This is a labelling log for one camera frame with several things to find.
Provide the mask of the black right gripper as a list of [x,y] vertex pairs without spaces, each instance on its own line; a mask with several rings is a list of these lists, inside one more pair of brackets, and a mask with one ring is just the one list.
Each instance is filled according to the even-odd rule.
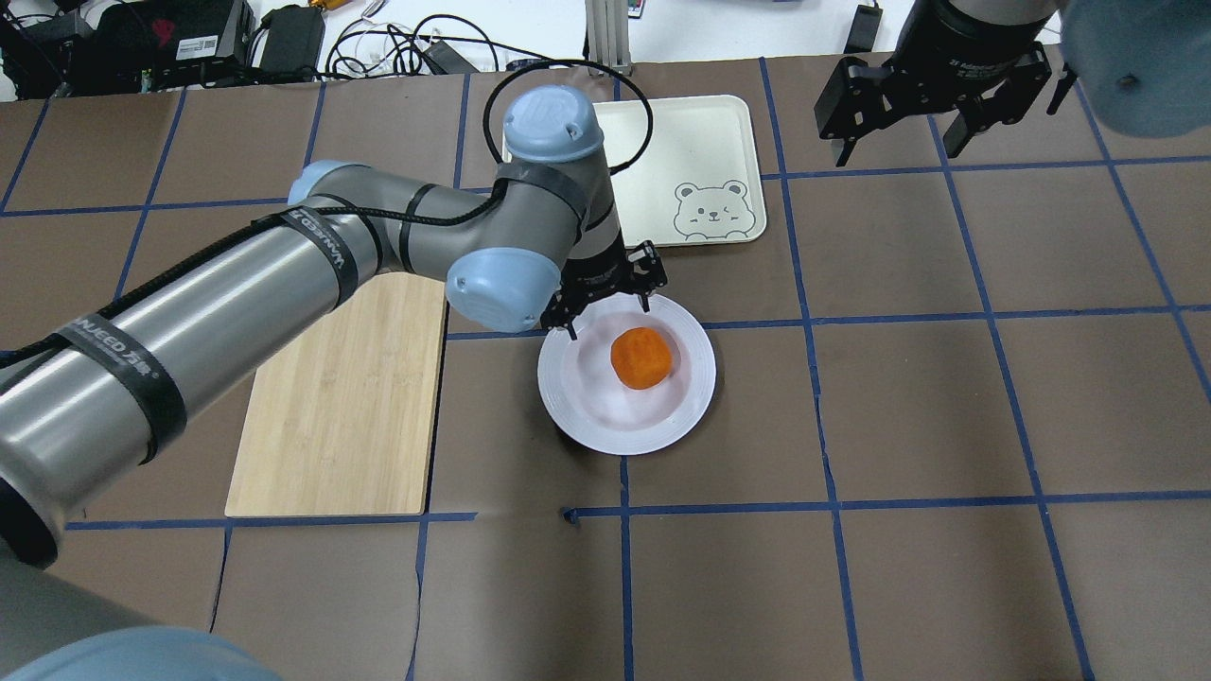
[[905,118],[955,111],[942,135],[949,160],[987,128],[1020,122],[1052,78],[1038,40],[1052,16],[1051,1],[913,2],[886,61],[845,56],[817,97],[836,168],[865,135]]

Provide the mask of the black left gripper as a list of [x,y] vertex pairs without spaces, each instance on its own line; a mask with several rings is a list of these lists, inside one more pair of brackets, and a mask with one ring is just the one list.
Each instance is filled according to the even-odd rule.
[[619,293],[637,296],[641,310],[649,314],[653,294],[667,284],[667,271],[653,242],[627,248],[616,241],[592,257],[563,263],[559,284],[543,311],[543,328],[563,328],[570,340],[578,340],[574,322],[593,303]]

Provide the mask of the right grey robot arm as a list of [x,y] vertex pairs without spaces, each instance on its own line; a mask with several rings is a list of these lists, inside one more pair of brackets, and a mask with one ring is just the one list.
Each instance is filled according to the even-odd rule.
[[846,56],[814,107],[844,166],[865,135],[905,118],[955,113],[957,158],[995,125],[1015,125],[1052,78],[1039,35],[1058,17],[1062,75],[1048,111],[1077,85],[1109,128],[1169,138],[1207,128],[1206,1],[917,1],[880,65]]

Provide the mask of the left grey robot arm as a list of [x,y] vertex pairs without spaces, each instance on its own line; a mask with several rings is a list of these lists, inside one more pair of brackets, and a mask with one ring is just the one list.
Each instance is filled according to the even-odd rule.
[[582,91],[503,118],[490,194],[316,161],[287,207],[2,360],[2,677],[272,680],[226,639],[155,623],[46,573],[68,517],[377,275],[443,285],[489,330],[579,340],[609,305],[682,307],[652,242],[624,246],[606,135]]

